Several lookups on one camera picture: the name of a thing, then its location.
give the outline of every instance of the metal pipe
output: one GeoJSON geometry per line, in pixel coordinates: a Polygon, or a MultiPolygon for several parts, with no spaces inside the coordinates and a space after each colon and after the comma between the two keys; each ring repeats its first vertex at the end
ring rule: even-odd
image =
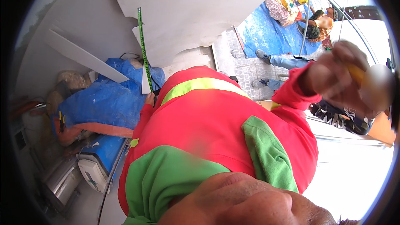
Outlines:
{"type": "Polygon", "coordinates": [[[304,28],[303,41],[301,43],[299,57],[301,56],[301,52],[303,51],[304,42],[306,41],[306,34],[307,34],[308,20],[309,19],[310,19],[310,0],[308,0],[308,3],[307,3],[306,27],[304,28]]]}
{"type": "Polygon", "coordinates": [[[107,184],[106,184],[106,187],[105,187],[104,190],[103,190],[103,200],[102,200],[102,202],[101,202],[99,211],[98,211],[98,213],[97,213],[97,225],[100,224],[101,213],[102,213],[102,211],[103,211],[104,202],[106,201],[107,191],[108,191],[108,188],[110,187],[110,183],[111,183],[111,180],[112,180],[112,176],[114,175],[115,170],[116,170],[116,168],[117,168],[117,166],[118,166],[118,163],[120,162],[122,153],[124,152],[124,149],[125,149],[125,147],[126,147],[126,145],[127,145],[128,140],[129,140],[128,138],[125,139],[125,142],[124,142],[123,145],[121,146],[120,152],[118,152],[117,159],[115,160],[114,165],[113,165],[113,167],[111,168],[111,171],[110,171],[110,173],[109,173],[109,175],[108,175],[107,184]]]}
{"type": "MultiPolygon", "coordinates": [[[[343,11],[346,6],[345,2],[346,2],[346,0],[343,0],[343,11]]],[[[337,41],[340,41],[340,35],[342,34],[343,21],[344,21],[344,14],[342,14],[342,22],[340,23],[340,32],[339,32],[339,38],[337,41]]]]}
{"type": "Polygon", "coordinates": [[[348,15],[348,13],[346,11],[342,11],[340,9],[339,5],[335,1],[333,1],[333,0],[328,0],[328,1],[332,4],[333,7],[335,7],[339,12],[341,12],[343,14],[343,16],[346,18],[346,20],[349,21],[351,26],[354,28],[354,30],[357,32],[357,34],[360,36],[360,38],[363,41],[365,47],[367,47],[369,53],[371,54],[371,57],[373,58],[374,63],[377,64],[377,61],[376,61],[376,58],[375,58],[375,56],[373,54],[372,48],[370,47],[370,45],[366,41],[366,39],[365,39],[364,35],[362,34],[362,32],[360,31],[360,29],[353,22],[353,19],[348,15]]]}

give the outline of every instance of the sneaker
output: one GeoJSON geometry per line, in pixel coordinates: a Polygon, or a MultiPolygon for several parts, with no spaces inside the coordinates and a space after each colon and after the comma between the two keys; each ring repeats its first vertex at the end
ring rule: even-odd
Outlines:
{"type": "Polygon", "coordinates": [[[264,86],[268,86],[269,78],[266,79],[257,79],[251,83],[254,88],[261,88],[264,86]]]}
{"type": "Polygon", "coordinates": [[[267,55],[267,53],[265,53],[263,50],[256,50],[256,56],[258,58],[261,58],[262,60],[264,60],[267,64],[271,64],[270,59],[271,59],[271,55],[267,55]]]}
{"type": "Polygon", "coordinates": [[[304,28],[303,28],[303,27],[301,27],[300,25],[297,25],[297,30],[298,30],[302,35],[304,35],[304,28]]]}

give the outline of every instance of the tape measure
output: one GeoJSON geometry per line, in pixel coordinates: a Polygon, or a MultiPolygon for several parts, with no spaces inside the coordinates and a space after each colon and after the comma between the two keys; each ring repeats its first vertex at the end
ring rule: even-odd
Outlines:
{"type": "Polygon", "coordinates": [[[149,71],[149,64],[147,62],[146,56],[146,48],[144,47],[144,37],[143,37],[143,23],[142,23],[142,11],[140,7],[138,7],[138,23],[139,23],[139,35],[140,35],[140,46],[142,46],[142,53],[143,53],[143,66],[146,70],[147,80],[149,81],[150,91],[153,92],[153,85],[151,83],[151,76],[149,71]]]}

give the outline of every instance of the red shirt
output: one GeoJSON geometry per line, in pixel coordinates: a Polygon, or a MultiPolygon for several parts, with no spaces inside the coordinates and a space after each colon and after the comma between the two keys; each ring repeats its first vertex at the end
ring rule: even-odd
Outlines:
{"type": "Polygon", "coordinates": [[[272,100],[282,104],[268,111],[251,99],[218,89],[192,90],[173,98],[160,107],[170,89],[195,78],[212,77],[239,85],[222,73],[205,66],[196,66],[173,74],[161,88],[156,106],[144,105],[133,138],[138,145],[130,149],[120,177],[118,198],[127,214],[125,181],[129,165],[143,154],[160,145],[171,145],[203,159],[222,164],[234,172],[255,177],[253,162],[248,152],[243,122],[250,116],[264,120],[285,149],[293,169],[293,176],[301,193],[310,184],[317,164],[316,139],[305,120],[304,110],[321,97],[303,96],[297,77],[308,66],[292,69],[289,79],[275,92],[272,100]]]}

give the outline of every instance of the blue jeans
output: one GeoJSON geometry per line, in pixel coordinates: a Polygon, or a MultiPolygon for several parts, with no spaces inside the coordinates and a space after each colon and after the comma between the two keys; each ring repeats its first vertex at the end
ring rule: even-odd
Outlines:
{"type": "Polygon", "coordinates": [[[270,79],[268,81],[268,87],[273,89],[274,91],[278,90],[285,81],[270,79]]]}
{"type": "Polygon", "coordinates": [[[303,68],[308,62],[305,59],[288,59],[279,56],[271,56],[270,63],[274,66],[279,66],[290,70],[292,68],[303,68]]]}

